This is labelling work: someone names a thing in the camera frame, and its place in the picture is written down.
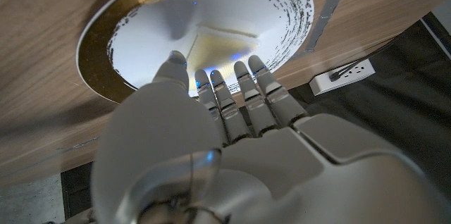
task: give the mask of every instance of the wooden table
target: wooden table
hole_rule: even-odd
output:
[[[0,0],[0,185],[43,178],[94,158],[117,107],[81,80],[75,48],[108,0]],[[367,55],[444,0],[340,0],[313,52],[275,74],[293,88]],[[326,0],[314,0],[316,27]]]

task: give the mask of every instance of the white robotic hand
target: white robotic hand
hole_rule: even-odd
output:
[[[263,95],[235,64],[253,133],[221,74],[174,51],[114,112],[99,140],[99,223],[449,223],[450,205],[399,149],[306,111],[257,56]]]

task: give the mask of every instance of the white power strip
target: white power strip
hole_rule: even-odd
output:
[[[376,73],[374,71],[371,62],[366,59],[357,65],[355,65],[351,70],[347,71],[344,75],[341,75],[340,79],[332,82],[330,81],[330,76],[339,71],[342,68],[345,68],[352,63],[344,65],[342,67],[330,70],[328,72],[317,75],[310,81],[310,87],[314,95],[323,94],[329,92],[331,90],[337,89],[339,87],[343,87],[349,85],[354,82],[358,82],[359,80],[363,80],[364,78]]]

